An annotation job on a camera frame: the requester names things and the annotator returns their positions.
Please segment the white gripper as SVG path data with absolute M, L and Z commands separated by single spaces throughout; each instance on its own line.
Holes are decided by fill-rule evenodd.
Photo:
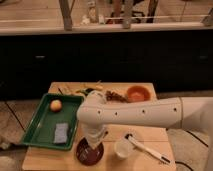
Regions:
M 85 129 L 85 138 L 92 149 L 95 149 L 104 139 L 107 132 L 106 126 L 88 126 Z

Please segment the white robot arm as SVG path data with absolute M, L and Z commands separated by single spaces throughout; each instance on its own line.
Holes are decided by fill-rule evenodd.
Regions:
M 213 171 L 213 97 L 176 97 L 152 101 L 106 102 L 100 91 L 92 91 L 80 105 L 77 118 L 84 137 L 96 147 L 107 124 L 136 125 L 200 131 L 210 137 L 204 171 Z

